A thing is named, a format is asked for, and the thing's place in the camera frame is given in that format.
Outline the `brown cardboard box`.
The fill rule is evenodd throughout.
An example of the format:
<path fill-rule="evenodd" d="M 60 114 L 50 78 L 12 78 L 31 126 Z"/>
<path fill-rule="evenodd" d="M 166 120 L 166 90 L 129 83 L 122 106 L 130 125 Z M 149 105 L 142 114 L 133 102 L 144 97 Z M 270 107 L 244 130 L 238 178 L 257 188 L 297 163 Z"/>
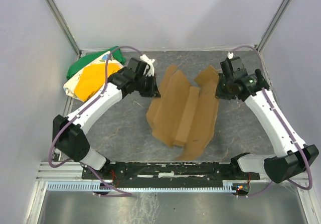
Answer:
<path fill-rule="evenodd" d="M 198 158 L 214 135 L 219 99 L 219 73 L 212 66 L 201 71 L 192 86 L 177 66 L 166 69 L 160 83 L 160 98 L 154 98 L 146 113 L 152 135 L 169 147 L 182 147 L 177 161 Z"/>

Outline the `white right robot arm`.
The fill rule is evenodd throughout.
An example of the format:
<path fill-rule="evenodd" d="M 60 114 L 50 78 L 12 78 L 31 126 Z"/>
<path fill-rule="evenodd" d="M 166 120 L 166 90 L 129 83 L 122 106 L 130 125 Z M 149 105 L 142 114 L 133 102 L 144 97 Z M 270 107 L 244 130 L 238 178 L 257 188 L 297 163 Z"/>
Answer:
<path fill-rule="evenodd" d="M 216 90 L 219 99 L 239 99 L 255 114 L 273 146 L 273 155 L 242 154 L 237 164 L 242 172 L 266 174 L 274 183 L 307 173 L 308 186 L 312 187 L 310 166 L 319 155 L 315 145 L 307 145 L 296 133 L 280 110 L 270 86 L 259 69 L 253 74 L 242 70 L 236 73 L 220 73 Z"/>

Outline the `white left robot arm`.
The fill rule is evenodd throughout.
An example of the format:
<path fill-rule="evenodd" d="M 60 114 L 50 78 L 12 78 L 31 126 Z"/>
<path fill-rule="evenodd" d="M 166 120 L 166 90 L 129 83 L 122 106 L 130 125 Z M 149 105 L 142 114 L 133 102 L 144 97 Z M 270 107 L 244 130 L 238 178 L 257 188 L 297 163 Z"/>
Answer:
<path fill-rule="evenodd" d="M 104 86 L 85 104 L 67 117 L 57 116 L 64 124 L 59 126 L 48 156 L 49 165 L 57 168 L 65 163 L 53 164 L 53 148 L 59 149 L 71 160 L 82 163 L 94 170 L 101 170 L 110 161 L 89 144 L 86 134 L 93 124 L 113 105 L 128 94 L 138 91 L 143 97 L 160 97 L 156 84 L 156 74 L 150 69 L 147 73 L 132 71 L 127 67 L 110 75 Z"/>

